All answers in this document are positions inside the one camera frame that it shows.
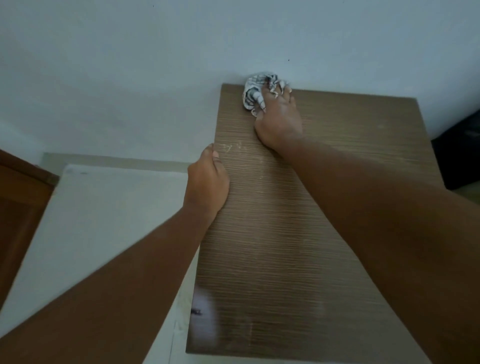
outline hand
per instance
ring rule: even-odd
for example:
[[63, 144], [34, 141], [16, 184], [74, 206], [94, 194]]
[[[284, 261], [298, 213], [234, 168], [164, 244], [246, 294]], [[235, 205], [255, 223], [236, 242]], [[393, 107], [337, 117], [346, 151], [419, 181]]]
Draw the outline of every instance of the hand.
[[227, 200], [229, 186], [227, 171], [210, 144], [200, 159], [188, 167], [183, 206], [204, 211], [212, 222]]
[[303, 129], [292, 89], [287, 86], [282, 95], [280, 86], [277, 86], [276, 92], [277, 98], [266, 86], [262, 88], [265, 112], [257, 110], [255, 130], [263, 144], [278, 152], [289, 138], [302, 136]]

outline forearm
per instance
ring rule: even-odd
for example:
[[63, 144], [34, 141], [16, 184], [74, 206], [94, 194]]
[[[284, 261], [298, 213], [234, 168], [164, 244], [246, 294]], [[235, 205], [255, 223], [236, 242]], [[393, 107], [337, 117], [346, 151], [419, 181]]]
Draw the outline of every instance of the forearm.
[[304, 137], [278, 151], [431, 359], [472, 358], [478, 206]]
[[210, 223], [182, 208], [3, 337], [0, 362], [141, 363]]

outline black and white cloth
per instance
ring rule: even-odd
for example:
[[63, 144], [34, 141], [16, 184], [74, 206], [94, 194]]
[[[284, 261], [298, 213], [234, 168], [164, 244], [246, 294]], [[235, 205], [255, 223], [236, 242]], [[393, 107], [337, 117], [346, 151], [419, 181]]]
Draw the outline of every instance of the black and white cloth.
[[265, 111], [265, 100], [262, 96], [262, 87], [268, 84], [268, 88], [275, 98], [278, 93], [275, 91], [277, 85], [280, 86], [281, 93], [285, 91], [288, 82], [278, 78], [278, 75], [272, 72], [257, 73], [247, 79], [245, 89], [243, 90], [243, 106], [251, 110], [253, 116], [257, 116], [255, 105], [259, 105]]

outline wooden furniture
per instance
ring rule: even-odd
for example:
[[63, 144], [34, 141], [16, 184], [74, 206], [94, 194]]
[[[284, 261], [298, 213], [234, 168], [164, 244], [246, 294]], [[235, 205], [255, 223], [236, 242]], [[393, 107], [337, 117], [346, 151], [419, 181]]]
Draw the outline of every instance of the wooden furniture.
[[58, 180], [0, 150], [0, 309]]
[[[294, 93], [307, 135], [443, 185], [416, 100]], [[200, 246], [187, 352], [427, 363], [291, 167], [258, 141], [241, 94], [222, 87], [215, 148], [230, 195]]]

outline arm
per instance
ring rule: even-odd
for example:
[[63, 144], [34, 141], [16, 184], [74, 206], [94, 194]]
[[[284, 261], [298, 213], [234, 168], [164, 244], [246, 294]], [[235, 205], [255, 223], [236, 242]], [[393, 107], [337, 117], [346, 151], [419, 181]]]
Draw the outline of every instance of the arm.
[[143, 362], [228, 194], [213, 145], [188, 174], [180, 211], [1, 338], [1, 363]]
[[480, 207], [302, 135], [295, 99], [264, 92], [255, 128], [295, 170], [434, 363], [480, 360]]

